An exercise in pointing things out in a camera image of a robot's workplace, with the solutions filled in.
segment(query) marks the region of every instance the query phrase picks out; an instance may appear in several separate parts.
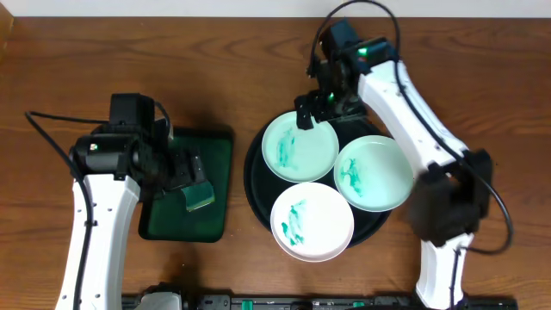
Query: table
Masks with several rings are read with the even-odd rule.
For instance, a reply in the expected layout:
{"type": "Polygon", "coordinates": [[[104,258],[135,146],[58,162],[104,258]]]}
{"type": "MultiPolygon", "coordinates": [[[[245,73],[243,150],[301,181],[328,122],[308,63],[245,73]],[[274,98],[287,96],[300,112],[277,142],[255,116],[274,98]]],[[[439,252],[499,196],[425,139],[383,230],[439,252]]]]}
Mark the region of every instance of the table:
{"type": "MultiPolygon", "coordinates": [[[[393,212],[371,239],[326,263],[284,253],[245,198],[243,164],[257,131],[316,87],[305,75],[320,19],[18,18],[0,65],[0,307],[53,308],[72,223],[71,177],[27,124],[26,110],[106,119],[114,92],[164,104],[174,124],[235,132],[226,231],[214,244],[146,241],[140,206],[128,237],[123,292],[159,281],[190,292],[371,295],[411,292],[420,246],[393,212]]],[[[517,234],[501,257],[468,254],[471,295],[511,295],[551,307],[551,21],[401,19],[403,56],[425,100],[472,149],[495,160],[494,183],[517,234]]],[[[389,20],[354,19],[363,37],[389,20]]],[[[40,121],[66,149],[91,127],[40,121]]],[[[474,244],[497,246],[492,202],[474,244]]]]}

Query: dark green tray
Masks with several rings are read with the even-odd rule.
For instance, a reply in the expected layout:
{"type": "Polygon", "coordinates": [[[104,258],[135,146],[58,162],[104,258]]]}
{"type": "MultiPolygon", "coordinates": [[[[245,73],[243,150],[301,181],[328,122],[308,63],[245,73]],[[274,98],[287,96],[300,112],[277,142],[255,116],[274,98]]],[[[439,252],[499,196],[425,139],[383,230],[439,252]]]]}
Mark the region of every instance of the dark green tray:
{"type": "Polygon", "coordinates": [[[139,235],[148,240],[216,242],[224,233],[230,169],[232,167],[232,134],[175,128],[170,147],[198,146],[214,187],[215,202],[194,211],[186,210],[181,190],[166,194],[160,200],[144,202],[139,219],[139,235]]]}

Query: white plate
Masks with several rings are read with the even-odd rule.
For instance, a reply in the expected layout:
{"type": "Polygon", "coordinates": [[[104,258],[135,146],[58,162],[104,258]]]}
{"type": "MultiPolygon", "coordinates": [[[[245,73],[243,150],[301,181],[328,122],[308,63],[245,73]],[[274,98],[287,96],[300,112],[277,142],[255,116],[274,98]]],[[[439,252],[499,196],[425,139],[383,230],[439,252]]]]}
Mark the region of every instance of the white plate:
{"type": "Polygon", "coordinates": [[[333,177],[352,206],[370,212],[398,207],[413,186],[412,168],[396,141],[376,135],[345,146],[335,162],[333,177]]]}
{"type": "Polygon", "coordinates": [[[301,183],[285,190],[275,201],[269,220],[275,241],[285,252],[313,263],[344,251],[354,232],[348,202],[320,183],[301,183]]]}
{"type": "Polygon", "coordinates": [[[269,169],[283,180],[302,183],[327,174],[338,156],[338,138],[326,121],[313,129],[296,126],[296,112],[288,112],[272,121],[262,138],[262,155],[269,169]]]}

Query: black round tray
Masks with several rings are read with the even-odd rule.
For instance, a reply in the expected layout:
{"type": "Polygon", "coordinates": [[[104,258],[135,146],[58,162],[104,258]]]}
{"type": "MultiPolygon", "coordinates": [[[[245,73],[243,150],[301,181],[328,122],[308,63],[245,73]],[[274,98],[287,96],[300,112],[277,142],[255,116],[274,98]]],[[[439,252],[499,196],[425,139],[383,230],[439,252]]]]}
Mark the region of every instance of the black round tray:
{"type": "MultiPolygon", "coordinates": [[[[340,150],[342,150],[352,140],[370,134],[381,134],[381,132],[372,124],[364,120],[333,122],[331,124],[337,133],[340,150]]],[[[269,224],[269,216],[276,202],[277,197],[285,190],[295,185],[295,183],[287,182],[277,177],[268,168],[262,156],[262,137],[266,131],[266,125],[255,137],[251,143],[251,147],[245,158],[245,194],[251,205],[252,212],[258,220],[271,231],[269,224]]],[[[317,183],[329,185],[336,189],[335,181],[333,180],[333,169],[324,177],[320,178],[317,183]]],[[[371,237],[381,226],[387,221],[390,211],[381,213],[372,213],[362,211],[358,208],[351,207],[354,215],[354,233],[348,247],[359,245],[367,238],[371,237]]]]}

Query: white backdrop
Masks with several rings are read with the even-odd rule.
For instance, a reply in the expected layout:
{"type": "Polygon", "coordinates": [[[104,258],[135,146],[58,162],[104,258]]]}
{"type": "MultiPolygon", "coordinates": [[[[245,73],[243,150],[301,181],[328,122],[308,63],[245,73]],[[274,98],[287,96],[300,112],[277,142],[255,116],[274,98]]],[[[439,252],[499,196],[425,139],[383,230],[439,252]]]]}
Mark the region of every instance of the white backdrop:
{"type": "MultiPolygon", "coordinates": [[[[344,0],[0,0],[14,16],[324,16],[344,0]]],[[[397,16],[551,17],[551,0],[381,0],[397,16]]],[[[383,16],[353,4],[341,16],[383,16]]]]}

